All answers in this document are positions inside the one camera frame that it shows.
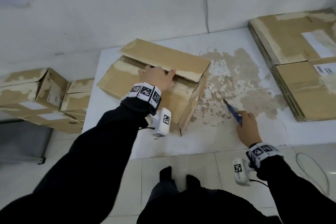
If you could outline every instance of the white label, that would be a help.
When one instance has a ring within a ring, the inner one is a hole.
[[[60,119],[66,119],[66,117],[59,112],[55,112],[55,113],[48,113],[48,114],[40,114],[38,115],[46,120],[60,120]]]
[[[336,44],[323,30],[302,33],[321,58],[336,56]]]
[[[44,105],[32,101],[22,102],[19,103],[19,105],[23,105],[24,107],[27,107],[32,110],[47,109],[47,107],[45,107]]]
[[[50,81],[51,88],[47,98],[47,101],[57,107],[61,104],[61,88],[54,82]]]
[[[329,74],[336,74],[336,62],[314,65],[314,68],[321,76],[326,76]]]

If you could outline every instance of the leg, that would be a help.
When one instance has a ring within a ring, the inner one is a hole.
[[[166,167],[160,171],[160,182],[153,188],[147,204],[160,196],[173,196],[178,193],[180,192],[177,190],[175,181],[171,179],[171,167]]]

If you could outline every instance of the left hand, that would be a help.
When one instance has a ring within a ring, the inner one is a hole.
[[[166,75],[165,70],[163,70],[162,67],[151,68],[150,66],[146,66],[145,71],[139,69],[138,73],[140,82],[147,82],[157,87],[161,92],[164,92],[169,88],[176,70],[172,69]]]

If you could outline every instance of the cardboard box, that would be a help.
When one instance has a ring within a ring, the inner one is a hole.
[[[273,65],[336,56],[336,14],[332,8],[262,16],[249,22]]]
[[[15,117],[58,111],[68,84],[51,68],[10,73],[0,78],[0,110]]]
[[[299,121],[336,119],[336,57],[276,66]]]
[[[53,128],[68,134],[82,133],[83,122],[76,120],[74,117],[62,112],[54,112],[39,115],[26,115],[19,117],[20,119]]]
[[[148,64],[166,71],[176,69],[170,89],[161,96],[159,109],[165,107],[171,111],[170,130],[182,135],[205,89],[210,60],[140,39],[119,52],[123,56],[111,65],[97,86],[119,100],[140,82],[139,68],[144,69]]]
[[[71,82],[64,96],[61,111],[78,120],[85,120],[94,80],[93,78]]]

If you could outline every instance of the black shoe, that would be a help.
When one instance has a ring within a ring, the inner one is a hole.
[[[201,182],[195,176],[187,175],[187,189],[198,189],[201,187]]]
[[[171,180],[171,166],[163,168],[160,171],[160,182]]]

